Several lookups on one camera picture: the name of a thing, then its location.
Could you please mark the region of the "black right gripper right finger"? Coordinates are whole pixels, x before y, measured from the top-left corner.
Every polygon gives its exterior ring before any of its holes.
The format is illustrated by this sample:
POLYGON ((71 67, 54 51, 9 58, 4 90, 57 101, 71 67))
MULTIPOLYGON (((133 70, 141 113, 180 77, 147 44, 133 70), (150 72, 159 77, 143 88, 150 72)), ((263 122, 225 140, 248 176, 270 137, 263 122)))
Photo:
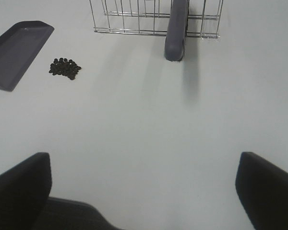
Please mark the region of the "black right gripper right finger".
POLYGON ((288 230, 288 172, 253 152, 243 152, 235 188, 256 230, 288 230))

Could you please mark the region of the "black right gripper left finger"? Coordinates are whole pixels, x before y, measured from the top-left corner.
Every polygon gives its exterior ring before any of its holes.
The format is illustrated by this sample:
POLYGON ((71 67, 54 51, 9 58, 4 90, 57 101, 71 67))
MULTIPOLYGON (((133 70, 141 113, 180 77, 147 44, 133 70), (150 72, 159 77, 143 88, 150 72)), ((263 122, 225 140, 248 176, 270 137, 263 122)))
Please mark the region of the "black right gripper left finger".
POLYGON ((51 197, 50 155, 38 152, 0 175, 0 230, 115 230, 92 205, 51 197))

